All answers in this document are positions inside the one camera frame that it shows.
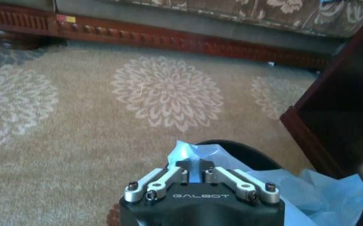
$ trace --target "floor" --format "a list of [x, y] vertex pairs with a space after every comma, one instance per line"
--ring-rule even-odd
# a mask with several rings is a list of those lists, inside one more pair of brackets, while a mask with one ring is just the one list
[[69, 41], [0, 49], [0, 225], [105, 225], [176, 140], [229, 139], [312, 168], [277, 120], [313, 74], [263, 62]]

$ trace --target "carved wooden sofa base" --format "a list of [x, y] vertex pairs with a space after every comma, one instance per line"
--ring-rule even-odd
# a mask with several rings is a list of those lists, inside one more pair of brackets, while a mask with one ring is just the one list
[[328, 54], [316, 54], [213, 36], [0, 4], [0, 46], [32, 49], [43, 36], [204, 53], [321, 70]]

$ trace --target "dark wooden cabinet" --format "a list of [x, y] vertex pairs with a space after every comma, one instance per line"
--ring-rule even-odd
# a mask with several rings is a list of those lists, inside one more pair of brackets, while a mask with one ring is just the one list
[[335, 178], [359, 173], [363, 165], [363, 28], [280, 119], [320, 173]]

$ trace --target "sofa leg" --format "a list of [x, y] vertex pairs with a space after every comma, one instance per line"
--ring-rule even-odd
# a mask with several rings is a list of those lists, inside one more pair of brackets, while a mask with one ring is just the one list
[[29, 50], [39, 48], [45, 42], [45, 37], [33, 34], [8, 32], [0, 30], [0, 47]]

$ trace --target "sofa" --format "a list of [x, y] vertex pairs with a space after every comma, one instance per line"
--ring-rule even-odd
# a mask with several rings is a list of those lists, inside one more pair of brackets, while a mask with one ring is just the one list
[[363, 0], [0, 0], [8, 48], [53, 36], [317, 70], [361, 25]]

